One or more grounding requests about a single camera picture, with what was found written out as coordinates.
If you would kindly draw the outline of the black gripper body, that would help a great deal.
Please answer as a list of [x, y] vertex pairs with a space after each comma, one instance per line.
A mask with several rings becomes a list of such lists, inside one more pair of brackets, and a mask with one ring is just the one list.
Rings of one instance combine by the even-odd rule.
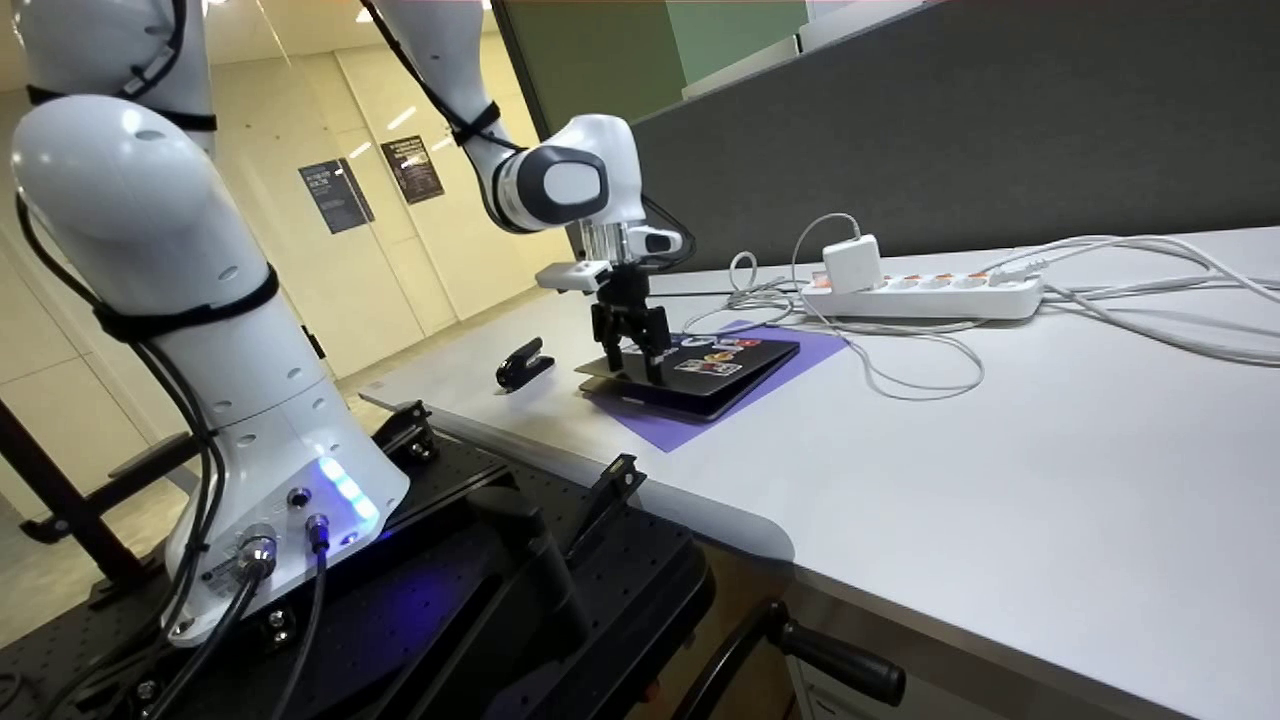
[[648, 305], [648, 272], [637, 264], [615, 268], [590, 301], [590, 336], [603, 350], [630, 339], [643, 354], [666, 345], [666, 316]]

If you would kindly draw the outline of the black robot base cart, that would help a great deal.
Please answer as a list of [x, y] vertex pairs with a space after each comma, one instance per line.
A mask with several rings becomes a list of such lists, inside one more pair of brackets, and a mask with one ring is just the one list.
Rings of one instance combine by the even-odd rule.
[[4, 648], [4, 720], [618, 720], [710, 606], [697, 539], [628, 506], [628, 458], [572, 483], [414, 404], [376, 443], [413, 492], [366, 551], [213, 657], [113, 660], [151, 586], [71, 610]]

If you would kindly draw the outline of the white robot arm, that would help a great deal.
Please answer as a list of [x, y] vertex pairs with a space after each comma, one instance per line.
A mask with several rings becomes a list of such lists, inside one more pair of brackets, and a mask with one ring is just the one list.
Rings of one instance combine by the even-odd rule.
[[[596, 301], [684, 235], [643, 212], [618, 118], [537, 147], [479, 81], [479, 0], [360, 0], [465, 147], [507, 231], [566, 228], [546, 289]], [[165, 569], [160, 632], [199, 648], [241, 616], [366, 550], [406, 477], [354, 430], [216, 165], [199, 0], [12, 0], [33, 109], [12, 134], [15, 209], [42, 224], [98, 327], [148, 357], [206, 462]]]

